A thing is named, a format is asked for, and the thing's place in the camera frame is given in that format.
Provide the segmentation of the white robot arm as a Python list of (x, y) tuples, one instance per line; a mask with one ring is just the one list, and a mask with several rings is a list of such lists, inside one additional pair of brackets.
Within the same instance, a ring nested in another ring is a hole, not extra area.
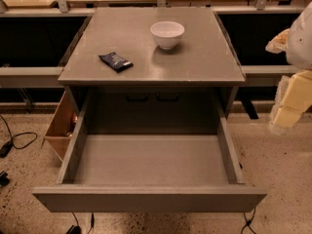
[(281, 135), (312, 106), (312, 3), (265, 50), (273, 54), (285, 52), (287, 62), (298, 68), (292, 77), (282, 76), (270, 113), (270, 132)]

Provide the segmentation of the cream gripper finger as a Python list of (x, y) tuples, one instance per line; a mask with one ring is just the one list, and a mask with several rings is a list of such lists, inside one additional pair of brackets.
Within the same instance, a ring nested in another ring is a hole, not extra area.
[(291, 129), (302, 114), (312, 106), (312, 71), (305, 70), (292, 77), (283, 76), (270, 113), (269, 130), (281, 135)]
[(265, 50), (272, 54), (280, 54), (287, 48), (287, 42), (290, 30), (285, 29), (276, 35), (265, 47)]

